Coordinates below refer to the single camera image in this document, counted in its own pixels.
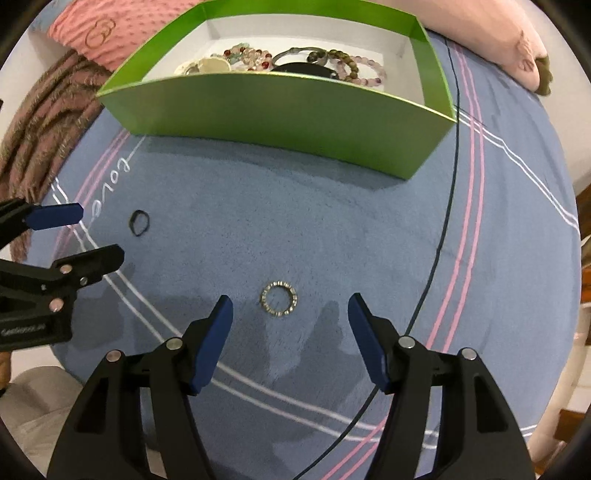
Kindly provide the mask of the cream white wristwatch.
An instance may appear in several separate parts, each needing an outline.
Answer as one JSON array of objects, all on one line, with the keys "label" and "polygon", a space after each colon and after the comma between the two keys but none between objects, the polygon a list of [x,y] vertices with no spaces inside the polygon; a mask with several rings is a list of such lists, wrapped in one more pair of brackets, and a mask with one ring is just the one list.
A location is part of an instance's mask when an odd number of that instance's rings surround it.
[{"label": "cream white wristwatch", "polygon": [[226,73],[231,71],[228,60],[221,57],[208,57],[186,62],[178,67],[179,75]]}]

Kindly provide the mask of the black wristwatch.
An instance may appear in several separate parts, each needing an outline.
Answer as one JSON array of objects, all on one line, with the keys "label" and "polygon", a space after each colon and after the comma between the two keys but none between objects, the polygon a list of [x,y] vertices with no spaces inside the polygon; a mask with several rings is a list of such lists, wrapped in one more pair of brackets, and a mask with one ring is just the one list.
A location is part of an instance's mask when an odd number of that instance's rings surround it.
[{"label": "black wristwatch", "polygon": [[339,74],[331,68],[304,62],[290,62],[273,67],[273,73],[290,73],[339,80]]}]

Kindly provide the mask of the brown knitted blanket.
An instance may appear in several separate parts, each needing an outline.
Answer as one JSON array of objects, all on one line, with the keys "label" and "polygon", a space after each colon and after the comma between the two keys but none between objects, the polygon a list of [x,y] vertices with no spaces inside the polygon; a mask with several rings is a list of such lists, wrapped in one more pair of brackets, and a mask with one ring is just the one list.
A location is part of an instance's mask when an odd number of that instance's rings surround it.
[{"label": "brown knitted blanket", "polygon": [[111,72],[74,50],[33,85],[1,143],[1,200],[39,204],[103,110],[96,94]]}]

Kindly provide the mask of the blue striped bed sheet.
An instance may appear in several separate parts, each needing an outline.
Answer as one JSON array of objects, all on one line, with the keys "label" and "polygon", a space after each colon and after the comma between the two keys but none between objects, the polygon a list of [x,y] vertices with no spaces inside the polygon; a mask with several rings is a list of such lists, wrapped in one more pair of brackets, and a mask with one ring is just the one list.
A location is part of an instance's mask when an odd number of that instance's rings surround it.
[{"label": "blue striped bed sheet", "polygon": [[579,231],[562,147],[533,94],[467,50],[433,46],[461,107],[407,181],[297,152],[135,137],[101,114],[49,204],[74,229],[36,233],[34,265],[99,246],[119,272],[84,289],[55,347],[85,380],[114,348],[143,353],[235,307],[191,406],[221,479],[361,479],[391,400],[373,392],[349,297],[433,349],[471,347],[530,438],[569,355]]}]

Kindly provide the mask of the pink dotted blanket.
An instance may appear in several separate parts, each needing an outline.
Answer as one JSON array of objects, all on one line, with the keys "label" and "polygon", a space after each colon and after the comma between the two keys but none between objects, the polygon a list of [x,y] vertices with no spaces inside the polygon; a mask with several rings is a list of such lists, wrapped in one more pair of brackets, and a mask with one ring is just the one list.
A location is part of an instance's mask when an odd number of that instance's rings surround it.
[{"label": "pink dotted blanket", "polygon": [[197,5],[192,0],[71,1],[48,36],[110,72],[168,23]]}]

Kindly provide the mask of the green white cardboard box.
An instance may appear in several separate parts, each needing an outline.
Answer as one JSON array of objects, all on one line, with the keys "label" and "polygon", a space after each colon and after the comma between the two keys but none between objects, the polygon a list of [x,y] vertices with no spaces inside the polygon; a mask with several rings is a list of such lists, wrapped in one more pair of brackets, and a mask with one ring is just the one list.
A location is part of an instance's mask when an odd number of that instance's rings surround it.
[{"label": "green white cardboard box", "polygon": [[[178,75],[237,43],[280,52],[341,50],[380,63],[375,88],[297,73]],[[283,148],[412,177],[456,122],[448,82],[420,21],[369,1],[205,1],[168,23],[99,90],[133,134]]]}]

